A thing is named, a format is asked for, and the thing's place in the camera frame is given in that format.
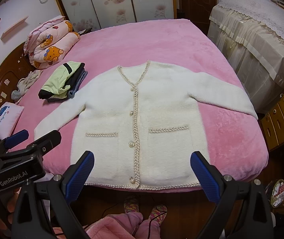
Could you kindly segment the wooden wall shelf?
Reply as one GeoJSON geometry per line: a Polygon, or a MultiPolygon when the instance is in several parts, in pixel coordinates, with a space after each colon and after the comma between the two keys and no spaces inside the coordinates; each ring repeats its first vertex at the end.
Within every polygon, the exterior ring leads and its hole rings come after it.
{"type": "Polygon", "coordinates": [[[10,34],[12,31],[14,31],[15,28],[17,28],[19,25],[23,24],[29,16],[25,16],[24,18],[20,19],[19,21],[15,22],[13,25],[11,25],[9,28],[7,28],[1,35],[0,39],[3,40],[8,34],[10,34]]]}

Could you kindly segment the pink pajama legs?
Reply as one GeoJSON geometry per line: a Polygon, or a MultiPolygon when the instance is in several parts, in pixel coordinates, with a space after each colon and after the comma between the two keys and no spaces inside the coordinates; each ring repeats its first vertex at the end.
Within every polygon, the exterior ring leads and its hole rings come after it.
{"type": "Polygon", "coordinates": [[[160,225],[143,220],[140,212],[111,214],[87,229],[90,238],[160,238],[160,225]]]}

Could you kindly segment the pink bear print quilt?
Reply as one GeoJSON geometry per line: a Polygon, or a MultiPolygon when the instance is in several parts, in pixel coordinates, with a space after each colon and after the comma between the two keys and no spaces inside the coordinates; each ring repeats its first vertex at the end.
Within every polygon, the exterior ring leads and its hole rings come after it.
{"type": "Polygon", "coordinates": [[[59,15],[31,31],[23,50],[32,66],[46,69],[62,61],[79,40],[71,22],[59,15]]]}

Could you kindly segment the round decorated tin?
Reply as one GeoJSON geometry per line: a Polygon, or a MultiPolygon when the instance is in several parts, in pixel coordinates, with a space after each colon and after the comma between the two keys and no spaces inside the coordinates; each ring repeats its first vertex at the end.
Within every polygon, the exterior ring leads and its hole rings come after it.
{"type": "Polygon", "coordinates": [[[275,182],[270,194],[270,204],[277,208],[284,201],[284,180],[279,179],[275,182]]]}

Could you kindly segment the dark wooden door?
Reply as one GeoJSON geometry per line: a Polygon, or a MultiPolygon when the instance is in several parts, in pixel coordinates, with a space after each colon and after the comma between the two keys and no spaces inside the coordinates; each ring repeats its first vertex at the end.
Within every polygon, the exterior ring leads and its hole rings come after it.
{"type": "Polygon", "coordinates": [[[218,0],[180,0],[183,18],[190,20],[203,33],[207,33],[210,25],[210,13],[218,0]]]}

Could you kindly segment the black folded garment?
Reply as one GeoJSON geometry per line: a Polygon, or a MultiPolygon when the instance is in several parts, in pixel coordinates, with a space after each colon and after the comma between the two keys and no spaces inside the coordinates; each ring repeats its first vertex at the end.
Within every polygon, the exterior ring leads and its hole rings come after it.
{"type": "Polygon", "coordinates": [[[54,70],[40,89],[38,97],[48,103],[71,99],[86,76],[85,63],[66,62],[54,70]]]}

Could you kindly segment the white fuzzy cardigan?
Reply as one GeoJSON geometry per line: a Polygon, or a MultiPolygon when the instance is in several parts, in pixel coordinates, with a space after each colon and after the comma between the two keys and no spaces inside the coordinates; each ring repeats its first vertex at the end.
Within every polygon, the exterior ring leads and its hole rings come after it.
{"type": "Polygon", "coordinates": [[[70,162],[94,154],[87,184],[113,189],[192,188],[190,156],[208,159],[199,103],[256,118],[246,92],[204,72],[147,61],[117,66],[81,88],[34,129],[35,138],[77,119],[70,162]]]}

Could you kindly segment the wooden headboard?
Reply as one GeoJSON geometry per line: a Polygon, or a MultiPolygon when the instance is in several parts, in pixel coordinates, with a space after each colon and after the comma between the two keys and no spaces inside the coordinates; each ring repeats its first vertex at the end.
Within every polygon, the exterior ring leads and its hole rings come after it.
{"type": "Polygon", "coordinates": [[[24,54],[24,44],[17,46],[0,64],[0,107],[6,103],[13,103],[12,91],[17,89],[18,82],[34,71],[29,57],[24,54]]]}

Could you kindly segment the blue grey folded garment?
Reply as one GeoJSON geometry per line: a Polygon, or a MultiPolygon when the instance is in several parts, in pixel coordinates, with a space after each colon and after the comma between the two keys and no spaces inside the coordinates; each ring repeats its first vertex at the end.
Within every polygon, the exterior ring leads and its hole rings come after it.
{"type": "Polygon", "coordinates": [[[76,79],[76,82],[72,85],[72,87],[67,92],[67,98],[72,99],[75,96],[75,93],[79,90],[81,83],[84,81],[84,79],[87,76],[87,71],[82,70],[79,77],[76,79]]]}

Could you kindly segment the patterned slipper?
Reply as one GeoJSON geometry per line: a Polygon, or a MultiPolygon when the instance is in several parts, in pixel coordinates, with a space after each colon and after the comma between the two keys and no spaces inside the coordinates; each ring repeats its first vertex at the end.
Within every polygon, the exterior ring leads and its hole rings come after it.
{"type": "Polygon", "coordinates": [[[157,205],[152,209],[148,219],[150,221],[156,221],[159,224],[161,224],[163,223],[166,216],[167,216],[167,207],[165,205],[157,205]]]}
{"type": "Polygon", "coordinates": [[[139,202],[138,200],[133,197],[129,196],[125,201],[124,201],[124,211],[125,213],[138,213],[139,212],[139,202]]]}

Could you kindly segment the lace covered furniture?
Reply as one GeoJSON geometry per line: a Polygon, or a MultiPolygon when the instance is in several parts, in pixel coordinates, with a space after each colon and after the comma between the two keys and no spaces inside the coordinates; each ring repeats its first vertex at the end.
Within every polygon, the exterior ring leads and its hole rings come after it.
{"type": "Polygon", "coordinates": [[[284,90],[284,9],[266,0],[221,0],[209,39],[223,53],[257,112],[284,90]]]}

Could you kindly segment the right patterned slipper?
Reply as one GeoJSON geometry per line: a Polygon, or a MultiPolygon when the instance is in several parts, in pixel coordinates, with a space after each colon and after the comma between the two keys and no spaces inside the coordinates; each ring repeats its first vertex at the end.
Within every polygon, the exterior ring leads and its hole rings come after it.
{"type": "Polygon", "coordinates": [[[167,207],[165,205],[157,205],[152,209],[148,219],[150,221],[156,221],[159,224],[161,224],[163,223],[166,216],[167,216],[167,207]]]}

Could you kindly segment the green folded garment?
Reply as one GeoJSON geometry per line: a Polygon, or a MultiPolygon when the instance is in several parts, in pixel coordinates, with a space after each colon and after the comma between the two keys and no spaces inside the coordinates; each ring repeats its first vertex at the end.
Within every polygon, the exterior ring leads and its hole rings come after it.
{"type": "Polygon", "coordinates": [[[84,63],[69,61],[57,67],[40,89],[39,99],[65,98],[84,66],[84,63]]]}

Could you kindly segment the floral wardrobe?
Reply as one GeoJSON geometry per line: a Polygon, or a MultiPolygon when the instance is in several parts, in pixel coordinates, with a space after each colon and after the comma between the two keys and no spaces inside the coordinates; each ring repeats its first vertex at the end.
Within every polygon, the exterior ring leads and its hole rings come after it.
{"type": "Polygon", "coordinates": [[[176,0],[56,0],[75,31],[176,17],[176,0]]]}

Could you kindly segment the crumpled beige cloth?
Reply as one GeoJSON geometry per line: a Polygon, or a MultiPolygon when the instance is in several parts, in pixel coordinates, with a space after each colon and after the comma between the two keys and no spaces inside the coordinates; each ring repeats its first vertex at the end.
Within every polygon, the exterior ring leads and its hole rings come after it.
{"type": "Polygon", "coordinates": [[[30,87],[39,79],[42,70],[31,71],[25,78],[22,78],[17,83],[17,90],[12,91],[11,99],[19,101],[26,94],[30,87]]]}

